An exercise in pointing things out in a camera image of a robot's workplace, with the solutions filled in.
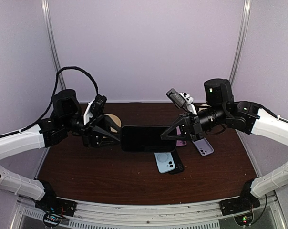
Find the brown tabletop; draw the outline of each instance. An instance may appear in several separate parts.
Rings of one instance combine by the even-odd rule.
[[[170,125],[182,113],[172,103],[107,104],[105,112],[123,125]],[[85,148],[70,136],[53,146],[39,179],[59,197],[107,204],[157,205],[237,196],[256,174],[235,130],[206,136],[214,153],[201,156],[195,146],[178,147],[182,173],[158,172],[153,153],[123,152],[119,146]]]

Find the white robot arm segment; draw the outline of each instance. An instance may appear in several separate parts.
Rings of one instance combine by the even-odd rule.
[[[13,192],[34,200],[41,200],[44,196],[44,187],[38,180],[28,179],[13,173],[0,166],[0,189]]]
[[[26,131],[0,138],[0,160],[31,149],[44,148],[40,130],[36,124]]]
[[[263,177],[254,179],[251,194],[256,198],[288,184],[288,162]]]
[[[259,119],[251,131],[254,135],[264,136],[288,146],[288,123],[268,114],[264,109],[258,111]]]

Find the light purple wall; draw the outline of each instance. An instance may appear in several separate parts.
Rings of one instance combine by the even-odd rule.
[[[261,103],[288,119],[288,0],[252,2],[233,91],[237,100]],[[245,138],[262,174],[288,160],[288,147],[263,137]],[[288,222],[288,185],[277,194]]]
[[[22,128],[45,110],[54,85],[40,0],[0,1],[0,134]],[[42,150],[9,157],[7,169],[33,178]],[[8,228],[17,196],[0,191],[0,229]]]
[[[50,12],[62,66],[78,65],[109,101],[167,101],[172,87],[204,101],[203,82],[230,75],[244,1],[56,0]],[[80,101],[90,81],[63,73]]]

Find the phone case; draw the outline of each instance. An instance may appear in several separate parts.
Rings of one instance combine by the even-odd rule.
[[[170,152],[155,153],[154,156],[160,173],[167,173],[175,169],[176,165]]]
[[[177,127],[177,135],[180,135],[180,134],[181,134],[180,128]],[[186,146],[186,145],[187,145],[186,141],[180,141],[180,140],[178,140],[176,144],[176,146]]]
[[[175,168],[172,171],[170,171],[169,174],[176,174],[176,173],[183,172],[184,166],[182,164],[182,161],[179,157],[177,150],[174,150],[173,152],[171,152],[171,154],[172,154],[172,158],[174,160]]]
[[[198,149],[199,153],[202,156],[207,156],[214,152],[214,149],[212,148],[211,144],[207,141],[206,138],[203,138],[195,142],[193,141],[193,144],[196,146],[196,148]]]

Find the smartphone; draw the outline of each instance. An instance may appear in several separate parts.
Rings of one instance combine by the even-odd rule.
[[[206,138],[197,140],[195,142],[193,141],[193,144],[196,146],[201,156],[207,156],[214,152],[213,147]]]
[[[177,152],[177,150],[174,150],[173,152],[171,152],[172,154],[172,158],[175,164],[175,168],[169,172],[169,174],[176,174],[176,173],[181,173],[184,171],[184,166],[182,164],[182,161],[179,157],[179,154]]]
[[[172,152],[175,140],[162,140],[161,134],[169,126],[125,125],[121,129],[121,149],[127,152]]]

